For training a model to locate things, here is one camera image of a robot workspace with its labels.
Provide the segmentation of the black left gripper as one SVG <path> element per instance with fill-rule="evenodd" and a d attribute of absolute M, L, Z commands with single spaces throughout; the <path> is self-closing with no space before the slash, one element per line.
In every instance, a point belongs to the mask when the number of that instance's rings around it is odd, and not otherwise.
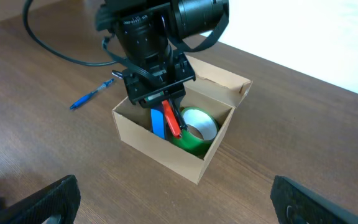
<path fill-rule="evenodd" d="M 190 61 L 179 51 L 173 52 L 169 65 L 153 63 L 149 72 L 150 78 L 128 68 L 122 72 L 127 96 L 133 105 L 151 108 L 163 100 L 183 97 L 186 94 L 184 83 L 196 80 Z"/>

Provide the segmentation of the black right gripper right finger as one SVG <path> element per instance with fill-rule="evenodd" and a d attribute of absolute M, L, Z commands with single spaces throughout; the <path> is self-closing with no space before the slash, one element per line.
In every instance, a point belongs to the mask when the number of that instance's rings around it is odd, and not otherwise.
<path fill-rule="evenodd" d="M 358 216 L 284 176 L 275 176 L 270 193 L 279 224 L 351 224 Z"/>

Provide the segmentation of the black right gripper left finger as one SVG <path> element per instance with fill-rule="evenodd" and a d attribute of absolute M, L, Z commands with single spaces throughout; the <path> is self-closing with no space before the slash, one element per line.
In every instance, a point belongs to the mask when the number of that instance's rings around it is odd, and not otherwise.
<path fill-rule="evenodd" d="M 81 194 L 74 175 L 67 175 L 14 205 L 0 210 L 0 223 L 73 224 Z"/>

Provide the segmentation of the blue plastic case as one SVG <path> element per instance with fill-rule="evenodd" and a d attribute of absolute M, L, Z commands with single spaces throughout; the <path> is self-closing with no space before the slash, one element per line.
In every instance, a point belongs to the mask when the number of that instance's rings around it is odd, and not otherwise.
<path fill-rule="evenodd" d="M 162 105 L 158 105 L 150 110 L 150 117 L 152 123 L 152 132 L 158 137 L 165 139 L 165 116 Z"/>

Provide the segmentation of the orange black stapler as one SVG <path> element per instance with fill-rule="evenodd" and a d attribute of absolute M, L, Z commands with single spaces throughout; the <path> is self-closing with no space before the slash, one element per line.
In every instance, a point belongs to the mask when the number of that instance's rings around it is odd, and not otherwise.
<path fill-rule="evenodd" d="M 180 113 L 179 107 L 172 99 L 162 101 L 162 106 L 165 119 L 173 136 L 180 139 L 182 137 L 182 131 L 187 130 L 188 126 Z"/>

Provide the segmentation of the black sharpie marker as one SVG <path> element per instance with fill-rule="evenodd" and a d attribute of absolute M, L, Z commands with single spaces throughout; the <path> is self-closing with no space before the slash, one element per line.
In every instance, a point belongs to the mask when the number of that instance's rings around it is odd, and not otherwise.
<path fill-rule="evenodd" d="M 111 72 L 112 75 L 114 75 L 115 77 L 118 77 L 119 79 L 123 79 L 123 74 L 121 72 L 118 72 L 116 70 L 113 70 Z"/>

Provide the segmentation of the brown cardboard box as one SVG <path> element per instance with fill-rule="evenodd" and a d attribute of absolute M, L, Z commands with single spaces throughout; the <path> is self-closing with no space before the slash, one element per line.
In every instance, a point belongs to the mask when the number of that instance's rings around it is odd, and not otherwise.
<path fill-rule="evenodd" d="M 219 126 L 204 155 L 194 156 L 152 133 L 150 111 L 133 105 L 128 98 L 112 110 L 112 115 L 123 142 L 197 184 L 223 140 L 234 110 L 247 96 L 252 80 L 194 57 L 189 56 L 188 60 L 196 80 L 185 82 L 186 95 L 180 106 L 207 112 Z"/>

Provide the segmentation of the green tape roll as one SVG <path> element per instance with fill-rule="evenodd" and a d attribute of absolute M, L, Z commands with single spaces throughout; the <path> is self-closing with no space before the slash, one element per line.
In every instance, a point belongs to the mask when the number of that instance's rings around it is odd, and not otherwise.
<path fill-rule="evenodd" d="M 205 155 L 218 135 L 217 122 L 207 112 L 196 107 L 183 109 L 181 115 L 188 129 L 181 132 L 181 138 L 172 137 L 172 144 L 194 156 Z"/>

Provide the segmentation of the blue ballpoint pen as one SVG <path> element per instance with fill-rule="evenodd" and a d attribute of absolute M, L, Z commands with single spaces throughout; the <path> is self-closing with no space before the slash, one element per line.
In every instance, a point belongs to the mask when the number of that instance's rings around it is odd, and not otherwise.
<path fill-rule="evenodd" d="M 92 99 L 92 97 L 97 94 L 99 91 L 109 87 L 113 82 L 115 81 L 114 78 L 105 81 L 104 83 L 102 83 L 99 87 L 97 87 L 97 89 L 89 92 L 87 95 L 82 96 L 79 100 L 77 100 L 76 102 L 74 102 L 71 106 L 70 106 L 70 110 L 75 110 L 81 106 L 83 106 L 85 103 L 87 103 L 90 99 Z"/>

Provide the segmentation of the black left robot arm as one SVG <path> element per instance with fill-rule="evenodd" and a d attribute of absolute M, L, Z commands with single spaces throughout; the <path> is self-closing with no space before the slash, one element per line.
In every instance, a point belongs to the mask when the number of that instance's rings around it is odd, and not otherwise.
<path fill-rule="evenodd" d="M 110 53 L 126 69 L 122 78 L 132 104 L 143 108 L 185 95 L 196 75 L 187 52 L 212 47 L 229 23 L 228 0 L 105 1 L 96 30 L 115 35 L 126 55 Z"/>

